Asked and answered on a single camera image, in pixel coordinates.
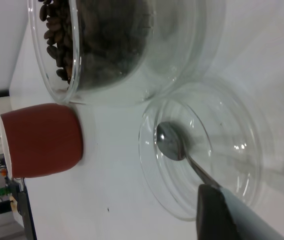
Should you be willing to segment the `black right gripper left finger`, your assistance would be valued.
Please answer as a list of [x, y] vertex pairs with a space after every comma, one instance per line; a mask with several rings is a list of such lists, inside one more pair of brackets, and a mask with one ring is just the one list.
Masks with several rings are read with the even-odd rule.
[[201, 184], [198, 188], [197, 238], [198, 240], [241, 239], [224, 195], [208, 184]]

